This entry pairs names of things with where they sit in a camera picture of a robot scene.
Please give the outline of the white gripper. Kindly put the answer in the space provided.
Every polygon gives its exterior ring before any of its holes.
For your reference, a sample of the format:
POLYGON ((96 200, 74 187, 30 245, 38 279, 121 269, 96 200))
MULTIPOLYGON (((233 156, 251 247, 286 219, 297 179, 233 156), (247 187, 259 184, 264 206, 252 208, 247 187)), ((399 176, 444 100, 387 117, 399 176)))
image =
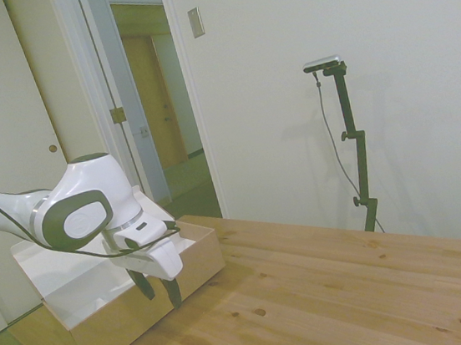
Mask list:
POLYGON ((126 256, 112 258, 111 262, 127 269, 129 277, 148 300, 154 299, 155 290, 144 274, 161 279, 175 310, 182 306, 180 286, 176 277, 183 269, 183 262, 174 242, 169 237, 157 242, 146 251, 135 251, 126 256))

